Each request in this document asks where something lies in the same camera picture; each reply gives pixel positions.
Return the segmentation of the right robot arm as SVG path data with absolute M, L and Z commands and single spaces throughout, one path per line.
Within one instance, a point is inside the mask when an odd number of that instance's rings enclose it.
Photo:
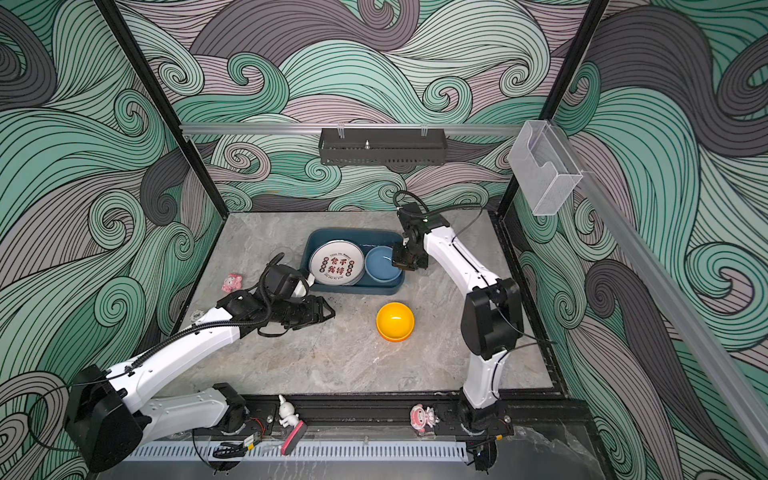
M 416 271 L 435 260 L 464 295 L 460 332 L 471 356 L 458 416 L 466 429 L 482 430 L 498 413 L 503 370 L 524 334 L 520 287 L 483 265 L 441 214 L 416 202 L 396 213 L 404 239 L 393 246 L 392 264 Z

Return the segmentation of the white plate red circle characters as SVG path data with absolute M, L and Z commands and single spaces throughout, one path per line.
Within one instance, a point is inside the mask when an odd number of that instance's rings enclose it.
M 333 240 L 318 247 L 310 256 L 309 271 L 317 283 L 347 286 L 357 283 L 365 273 L 363 250 L 347 240 Z

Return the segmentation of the blue bowl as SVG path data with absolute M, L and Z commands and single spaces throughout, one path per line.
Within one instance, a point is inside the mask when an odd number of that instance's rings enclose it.
M 376 246 L 365 256 L 365 271 L 379 283 L 393 282 L 402 275 L 402 270 L 393 265 L 393 249 L 390 246 Z

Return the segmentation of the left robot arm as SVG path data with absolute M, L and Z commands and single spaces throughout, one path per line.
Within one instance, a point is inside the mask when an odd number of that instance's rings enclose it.
M 63 426 L 88 469 L 107 471 L 139 446 L 182 431 L 240 433 L 248 407 L 226 382 L 188 395 L 157 394 L 216 351 L 252 333 L 270 337 L 271 323 L 288 333 L 334 318 L 327 300 L 311 293 L 313 282 L 311 275 L 273 259 L 255 285 L 227 294 L 187 328 L 107 369 L 81 370 Z

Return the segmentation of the yellow bowl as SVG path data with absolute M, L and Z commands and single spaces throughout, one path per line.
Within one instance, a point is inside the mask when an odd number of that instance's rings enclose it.
M 415 328 L 415 317 L 407 305 L 390 302 L 377 312 L 376 328 L 382 338 L 385 336 L 409 338 Z

